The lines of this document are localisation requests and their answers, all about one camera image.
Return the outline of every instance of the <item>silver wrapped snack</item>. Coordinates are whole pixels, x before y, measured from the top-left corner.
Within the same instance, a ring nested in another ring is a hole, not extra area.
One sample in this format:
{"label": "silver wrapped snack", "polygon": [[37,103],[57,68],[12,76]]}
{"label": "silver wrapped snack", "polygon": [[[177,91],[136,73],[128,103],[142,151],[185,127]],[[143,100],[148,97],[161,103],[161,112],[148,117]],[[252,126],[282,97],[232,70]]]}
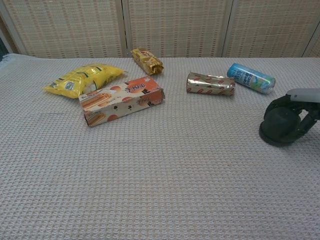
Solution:
{"label": "silver wrapped snack", "polygon": [[235,80],[233,77],[190,72],[186,80],[186,91],[188,93],[231,96],[235,93]]}

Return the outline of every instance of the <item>chip bag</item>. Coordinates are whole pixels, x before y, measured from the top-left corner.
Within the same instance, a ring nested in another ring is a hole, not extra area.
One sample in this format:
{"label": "chip bag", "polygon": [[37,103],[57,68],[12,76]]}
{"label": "chip bag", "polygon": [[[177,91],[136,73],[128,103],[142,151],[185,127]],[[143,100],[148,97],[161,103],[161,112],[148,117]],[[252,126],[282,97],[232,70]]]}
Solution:
{"label": "chip bag", "polygon": [[100,89],[122,73],[123,70],[115,66],[91,63],[68,72],[43,89],[53,94],[75,99],[81,94]]}

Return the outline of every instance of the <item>blue can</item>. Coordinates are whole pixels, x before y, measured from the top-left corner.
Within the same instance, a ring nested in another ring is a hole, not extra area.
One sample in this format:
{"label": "blue can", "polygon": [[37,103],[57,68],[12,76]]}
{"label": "blue can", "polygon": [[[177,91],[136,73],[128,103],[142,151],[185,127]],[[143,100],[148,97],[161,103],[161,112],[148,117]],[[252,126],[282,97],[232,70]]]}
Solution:
{"label": "blue can", "polygon": [[262,94],[271,93],[276,85],[276,79],[273,76],[266,75],[238,63],[232,64],[226,75],[229,78],[234,78],[235,82]]}

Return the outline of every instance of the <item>grey cloth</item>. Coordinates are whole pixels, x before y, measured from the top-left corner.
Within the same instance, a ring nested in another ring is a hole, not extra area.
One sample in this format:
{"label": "grey cloth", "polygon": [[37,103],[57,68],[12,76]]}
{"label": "grey cloth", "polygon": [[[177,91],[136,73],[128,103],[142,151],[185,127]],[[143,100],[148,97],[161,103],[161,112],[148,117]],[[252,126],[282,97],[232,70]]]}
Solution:
{"label": "grey cloth", "polygon": [[[64,73],[131,58],[0,63],[0,239],[320,239],[320,123],[289,147],[259,137],[268,104],[320,88],[319,58],[162,58],[165,102],[90,128],[77,99],[44,92]],[[186,93],[190,71],[240,63],[276,78],[262,95]]]}

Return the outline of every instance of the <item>table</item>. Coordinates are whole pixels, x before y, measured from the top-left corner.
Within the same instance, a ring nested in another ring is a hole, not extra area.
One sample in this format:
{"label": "table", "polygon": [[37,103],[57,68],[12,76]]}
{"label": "table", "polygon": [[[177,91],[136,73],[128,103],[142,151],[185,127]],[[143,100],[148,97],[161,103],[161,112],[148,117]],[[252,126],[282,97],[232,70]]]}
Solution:
{"label": "table", "polygon": [[[272,100],[320,88],[320,59],[161,60],[164,103],[92,128],[77,99],[41,88],[93,62],[145,76],[131,58],[0,63],[0,239],[320,238],[320,123],[282,148],[258,131]],[[234,62],[274,76],[274,92],[186,93],[190,71]]]}

